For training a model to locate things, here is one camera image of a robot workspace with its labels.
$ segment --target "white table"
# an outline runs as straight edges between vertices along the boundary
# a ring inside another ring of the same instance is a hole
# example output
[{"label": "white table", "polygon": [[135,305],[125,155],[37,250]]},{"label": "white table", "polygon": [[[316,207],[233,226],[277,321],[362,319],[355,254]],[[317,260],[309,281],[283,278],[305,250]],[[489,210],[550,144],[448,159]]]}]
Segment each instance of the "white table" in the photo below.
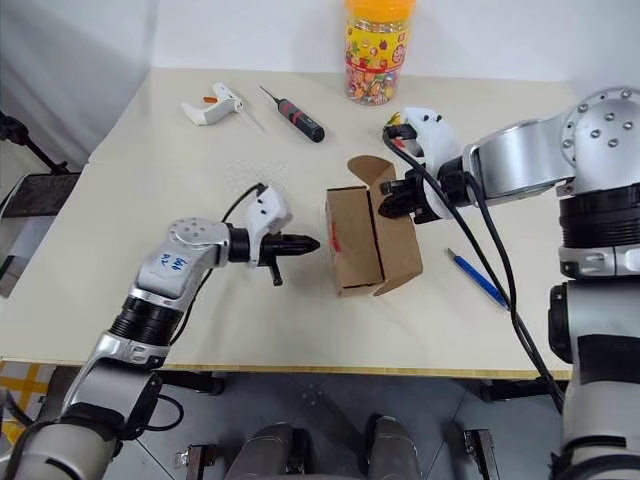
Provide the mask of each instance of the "white table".
[{"label": "white table", "polygon": [[[244,99],[264,132],[235,114],[215,126],[190,123],[179,103],[198,102],[215,81]],[[302,136],[258,84],[308,112],[325,127],[326,139],[313,144]],[[444,254],[451,247],[479,265],[453,222],[417,226],[421,276],[382,297],[337,298],[325,190],[359,184],[346,168],[359,154],[406,170],[380,139],[382,125],[403,106],[444,112],[469,142],[575,101],[564,83],[404,77],[391,103],[362,107],[345,98],[341,75],[154,69],[91,156],[5,306],[2,357],[82,363],[169,223],[187,215],[218,219],[241,191],[263,181],[290,202],[294,219],[287,231],[312,235],[321,250],[282,259],[280,288],[266,269],[215,271],[169,367],[532,377],[508,313]],[[242,210],[232,218],[238,225]],[[493,213],[511,255],[522,317],[550,368],[567,377],[568,365],[546,338],[549,289],[563,280],[557,199],[547,192]],[[500,270],[479,212],[466,216]]]}]

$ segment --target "cardboard box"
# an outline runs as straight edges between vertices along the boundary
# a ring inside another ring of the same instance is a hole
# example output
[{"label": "cardboard box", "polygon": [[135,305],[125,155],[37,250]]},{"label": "cardboard box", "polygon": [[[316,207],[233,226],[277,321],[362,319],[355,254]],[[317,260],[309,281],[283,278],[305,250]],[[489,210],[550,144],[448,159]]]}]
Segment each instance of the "cardboard box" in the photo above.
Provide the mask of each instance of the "cardboard box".
[{"label": "cardboard box", "polygon": [[339,296],[387,293],[422,273],[422,259],[409,216],[378,214],[380,184],[396,179],[392,163],[361,155],[348,163],[364,186],[327,190],[331,261]]}]

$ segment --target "blue pen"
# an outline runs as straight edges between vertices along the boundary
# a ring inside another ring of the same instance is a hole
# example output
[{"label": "blue pen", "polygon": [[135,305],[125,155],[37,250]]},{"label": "blue pen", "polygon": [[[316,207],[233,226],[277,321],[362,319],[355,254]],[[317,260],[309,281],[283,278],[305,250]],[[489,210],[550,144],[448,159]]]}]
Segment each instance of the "blue pen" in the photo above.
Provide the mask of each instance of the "blue pen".
[{"label": "blue pen", "polygon": [[480,286],[480,288],[482,288],[485,292],[487,292],[489,295],[491,295],[491,298],[493,298],[496,302],[498,302],[502,308],[506,308],[506,309],[509,308],[507,306],[507,302],[504,301],[504,298],[502,298],[502,295],[500,295],[500,292],[498,291],[498,289],[489,280],[484,278],[484,276],[482,276],[482,274],[480,272],[478,272],[475,268],[473,268],[469,264],[469,262],[467,262],[460,255],[456,255],[455,252],[453,250],[451,250],[450,248],[447,248],[447,254],[451,258],[451,260],[456,262],[458,264],[458,266],[467,275],[469,275],[471,277],[471,279],[478,286]]}]

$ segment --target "black cable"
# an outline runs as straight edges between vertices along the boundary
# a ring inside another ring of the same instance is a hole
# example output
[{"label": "black cable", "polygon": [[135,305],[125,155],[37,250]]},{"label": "black cable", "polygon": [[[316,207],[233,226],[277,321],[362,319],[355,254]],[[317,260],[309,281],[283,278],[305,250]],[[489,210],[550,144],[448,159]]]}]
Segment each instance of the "black cable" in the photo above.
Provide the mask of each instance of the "black cable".
[{"label": "black cable", "polygon": [[207,283],[207,280],[209,280],[209,277],[211,276],[212,271],[213,271],[212,269],[209,269],[207,273],[204,274],[204,277],[202,277],[202,280],[200,281],[200,285],[198,285],[198,288],[196,289],[196,293],[193,295],[193,298],[191,299],[191,302],[187,307],[187,311],[184,314],[184,318],[182,319],[180,328],[178,329],[176,334],[173,336],[173,338],[169,341],[169,345],[173,345],[174,343],[176,343],[180,338],[180,336],[182,335],[182,333],[184,332],[184,329],[187,328],[187,323],[189,322],[189,317],[191,316],[191,310],[193,309],[193,304],[196,301],[196,297],[198,296],[198,293],[200,293],[200,290],[202,290],[202,287],[204,287],[204,284]]},{"label": "black cable", "polygon": [[[460,226],[460,228],[466,235],[467,239],[471,243],[471,246],[476,252],[476,255],[480,259],[480,262],[482,263],[485,270],[491,277],[491,280],[494,282],[494,285],[496,286],[496,288],[498,289],[502,297],[505,299],[509,307],[511,307],[511,301],[509,297],[507,296],[504,288],[502,287],[500,280],[498,279],[495,272],[493,271],[491,264],[487,260],[478,241],[473,235],[473,232],[471,231],[471,229],[469,228],[465,220],[462,218],[457,208],[449,201],[445,193],[442,191],[438,181],[435,178],[433,178],[433,176],[422,165],[420,165],[420,163],[417,160],[415,160],[409,154],[405,153],[403,150],[401,150],[398,146],[396,146],[393,143],[391,137],[389,136],[389,132],[387,128],[384,129],[382,138],[385,145],[387,145],[387,147],[389,147],[396,155],[402,158],[405,162],[411,165],[415,169],[415,171],[429,184],[429,186],[434,190],[434,192],[436,192],[436,195],[438,195],[438,198],[440,198],[440,200],[447,207],[447,209],[449,210],[453,218],[458,222],[458,225]],[[557,388],[557,385],[553,380],[553,377],[551,377],[549,370],[544,364],[544,361],[542,360],[540,353],[535,347],[535,343],[533,342],[533,340],[531,340],[531,336],[529,335],[529,332],[527,331],[527,328],[524,325],[524,322],[522,321],[520,316],[517,315],[517,312],[515,314],[515,320],[513,320],[513,323],[514,323],[516,335],[518,336],[518,339],[520,340],[520,343],[522,344],[522,347],[525,350],[525,353],[527,354],[527,356],[529,357],[533,365],[536,367],[540,375],[545,379],[549,387],[549,393],[556,405],[556,408],[558,408],[558,410],[561,412],[562,397],[558,395],[559,389]]]},{"label": "black cable", "polygon": [[35,422],[29,425],[25,429],[25,431],[22,432],[22,435],[20,435],[20,438],[18,438],[18,441],[13,447],[13,451],[11,452],[11,457],[9,458],[9,462],[7,463],[7,469],[4,472],[3,480],[13,480],[16,477],[16,474],[18,473],[18,467],[20,466],[20,460],[22,459],[22,454],[25,447],[27,446],[29,437],[31,437],[31,435],[38,432],[39,430],[42,430],[44,427],[48,427],[49,425],[53,425],[54,423],[55,422],[51,421]]},{"label": "black cable", "polygon": [[[231,216],[231,214],[233,213],[233,211],[236,209],[236,207],[238,205],[240,205],[240,202],[242,202],[245,198],[247,198],[251,192],[258,192],[258,195],[260,195],[262,192],[264,192],[267,189],[267,187],[263,184],[263,183],[256,183],[255,185],[252,185],[251,187],[249,187],[242,195],[240,195],[235,202],[233,202],[231,204],[231,206],[229,207],[229,210],[227,210],[227,213],[224,214],[224,216],[222,217],[222,223],[225,223],[229,217]],[[187,311],[184,314],[184,317],[182,319],[182,323],[180,324],[180,328],[178,328],[178,331],[175,333],[175,335],[171,338],[171,340],[169,341],[169,345],[173,345],[174,343],[176,343],[178,341],[178,339],[180,338],[180,336],[182,335],[182,333],[184,332],[185,328],[187,327],[187,323],[189,322],[189,317],[191,316],[191,310],[193,310],[193,304],[196,301],[196,297],[198,296],[198,293],[200,292],[200,290],[202,290],[202,287],[204,287],[204,284],[207,283],[207,280],[209,280],[209,277],[211,276],[211,270],[209,270],[207,273],[204,274],[204,277],[202,277],[202,280],[200,281],[200,285],[198,285],[198,289],[196,290],[196,293],[193,295],[193,298],[191,299],[191,302],[189,302],[189,306],[187,307]]]},{"label": "black cable", "polygon": [[493,240],[493,243],[496,246],[496,250],[498,250],[498,254],[500,255],[500,259],[502,260],[502,265],[504,266],[505,275],[507,277],[507,283],[509,287],[509,311],[511,313],[511,323],[513,324],[513,328],[516,331],[516,335],[520,339],[520,343],[524,345],[526,344],[529,347],[529,351],[536,357],[536,362],[534,365],[538,368],[540,375],[547,383],[547,387],[549,388],[549,393],[551,394],[551,398],[556,404],[556,408],[561,412],[564,394],[558,387],[558,384],[553,380],[551,372],[549,372],[547,366],[536,347],[534,340],[531,338],[529,331],[527,330],[524,322],[519,317],[517,313],[517,291],[516,291],[516,282],[513,275],[513,269],[511,268],[511,261],[509,260],[509,255],[507,254],[507,250],[502,243],[502,239],[498,233],[498,229],[493,222],[493,218],[491,218],[491,214],[489,213],[489,207],[487,206],[487,202],[484,198],[484,191],[480,187],[480,184],[475,179],[473,175],[469,172],[464,173],[465,183],[471,187],[473,190],[473,194],[476,197],[476,201],[478,203],[478,208],[480,208],[480,212],[482,213],[482,218],[487,226],[487,230],[489,230],[489,235]]},{"label": "black cable", "polygon": [[9,413],[13,415],[13,418],[25,427],[33,423],[33,420],[18,406],[11,392],[4,388],[0,390],[0,419],[2,419],[1,412],[3,407],[6,407]]},{"label": "black cable", "polygon": [[264,184],[260,183],[260,182],[256,183],[252,187],[248,188],[246,192],[244,192],[242,195],[240,195],[238,197],[238,199],[231,204],[231,206],[229,207],[229,210],[227,210],[227,213],[225,213],[224,217],[222,217],[222,223],[227,221],[227,219],[231,216],[231,214],[236,209],[236,207],[238,205],[240,205],[240,202],[242,200],[244,200],[245,198],[247,198],[251,194],[251,192],[256,191],[256,192],[258,192],[258,195],[260,195],[264,190],[266,190],[266,188],[267,187]]},{"label": "black cable", "polygon": [[176,407],[178,409],[178,419],[175,422],[170,423],[169,425],[162,425],[160,427],[147,425],[147,428],[145,430],[148,430],[150,432],[166,432],[167,430],[171,430],[172,428],[175,428],[178,425],[180,425],[180,423],[182,422],[182,419],[184,418],[184,407],[180,404],[180,402],[178,402],[175,398],[169,397],[168,395],[162,395],[162,394],[158,395],[158,399],[164,400],[165,402],[169,402],[174,407]]}]

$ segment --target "plastic jar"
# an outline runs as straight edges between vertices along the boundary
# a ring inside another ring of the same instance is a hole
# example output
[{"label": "plastic jar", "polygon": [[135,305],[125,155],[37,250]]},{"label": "plastic jar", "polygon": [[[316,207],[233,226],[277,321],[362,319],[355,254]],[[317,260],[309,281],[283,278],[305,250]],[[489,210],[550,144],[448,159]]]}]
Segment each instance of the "plastic jar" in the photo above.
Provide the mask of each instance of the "plastic jar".
[{"label": "plastic jar", "polygon": [[395,95],[415,0],[345,0],[346,93],[362,105]]}]

